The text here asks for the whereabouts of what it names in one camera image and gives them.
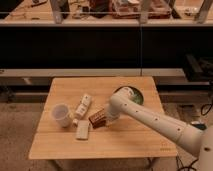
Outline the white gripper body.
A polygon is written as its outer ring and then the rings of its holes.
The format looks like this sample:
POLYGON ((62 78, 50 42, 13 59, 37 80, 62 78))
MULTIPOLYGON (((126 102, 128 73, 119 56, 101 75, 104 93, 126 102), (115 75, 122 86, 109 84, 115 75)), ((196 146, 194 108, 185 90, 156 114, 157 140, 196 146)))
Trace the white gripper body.
POLYGON ((111 104, 104 106, 104 113, 107 126, 111 125, 118 118, 118 111, 111 104))

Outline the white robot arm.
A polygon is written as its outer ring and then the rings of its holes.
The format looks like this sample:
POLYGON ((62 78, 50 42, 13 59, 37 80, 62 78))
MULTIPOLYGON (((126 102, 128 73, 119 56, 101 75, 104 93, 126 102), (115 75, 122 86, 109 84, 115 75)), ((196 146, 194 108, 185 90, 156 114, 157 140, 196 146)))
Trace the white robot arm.
POLYGON ((200 130, 193 125, 160 114, 143 105, 144 96, 131 86, 119 87, 105 107, 108 121, 124 113, 166 137, 198 159, 198 171, 213 171, 213 126, 200 130))

